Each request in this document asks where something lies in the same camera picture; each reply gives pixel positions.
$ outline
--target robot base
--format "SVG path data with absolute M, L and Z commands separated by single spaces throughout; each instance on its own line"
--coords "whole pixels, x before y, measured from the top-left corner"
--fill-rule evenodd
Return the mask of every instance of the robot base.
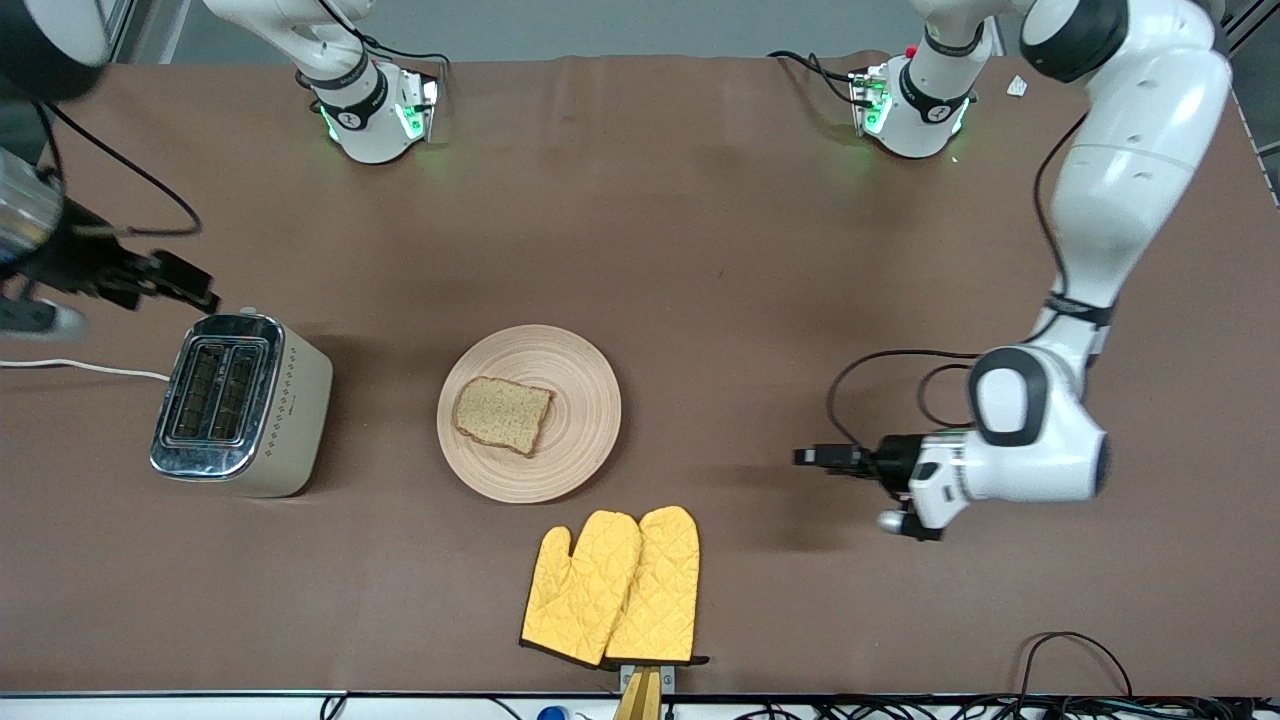
M 385 76 L 392 91 L 369 117 L 364 128 L 344 127 L 342 113 L 333 118 L 324 108 L 320 111 L 329 126 L 329 137 L 352 160 L 370 165 L 399 158 L 420 140 L 430 142 L 431 123 L 440 97 L 440 81 L 436 78 L 424 78 L 388 61 L 378 61 L 376 68 Z
M 872 108 L 854 106 L 854 127 L 859 135 L 874 137 L 895 155 L 928 158 L 960 132 L 960 122 L 969 109 L 969 101 L 965 100 L 943 122 L 924 122 L 919 110 L 902 99 L 900 78 L 905 65 L 906 58 L 899 55 L 883 65 L 869 68 L 865 76 L 851 78 L 852 96 L 872 104 Z

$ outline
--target blue object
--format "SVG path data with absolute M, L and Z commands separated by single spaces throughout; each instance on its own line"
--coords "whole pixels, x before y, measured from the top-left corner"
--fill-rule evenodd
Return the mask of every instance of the blue object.
M 553 705 L 538 711 L 538 720 L 568 720 L 568 708 Z

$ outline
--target toaster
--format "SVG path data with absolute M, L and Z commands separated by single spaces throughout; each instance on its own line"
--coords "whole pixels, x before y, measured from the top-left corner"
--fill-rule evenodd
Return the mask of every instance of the toaster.
M 329 409 L 333 364 L 252 307 L 207 315 L 174 361 L 151 441 L 166 478 L 246 497 L 302 489 Z

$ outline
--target toaster slot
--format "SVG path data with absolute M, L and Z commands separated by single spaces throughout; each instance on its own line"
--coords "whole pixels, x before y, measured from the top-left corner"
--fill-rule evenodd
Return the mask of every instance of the toaster slot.
M 257 347 L 237 347 L 232 354 L 223 393 L 218 401 L 218 413 L 214 416 L 214 428 L 209 433 L 210 439 L 223 442 L 239 439 L 241 420 L 251 400 L 259 355 Z
M 200 437 L 205 420 L 212 409 L 214 383 L 218 379 L 218 370 L 221 368 L 225 352 L 227 348 L 220 345 L 202 345 L 196 348 L 186 392 L 175 413 L 173 437 L 180 439 Z

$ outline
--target white cable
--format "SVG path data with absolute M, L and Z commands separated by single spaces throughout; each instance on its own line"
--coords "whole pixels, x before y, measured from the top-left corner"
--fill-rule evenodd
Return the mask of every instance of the white cable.
M 58 357 L 55 360 L 0 360 L 0 368 L 79 368 L 82 370 L 93 370 L 95 373 L 108 373 L 111 375 L 132 375 L 136 378 L 151 378 L 160 382 L 169 382 L 169 375 L 161 375 L 160 373 L 148 373 L 146 370 L 123 370 L 120 368 L 104 368 L 102 365 L 92 365 L 90 363 L 81 363 L 79 360 L 67 360 L 65 357 Z

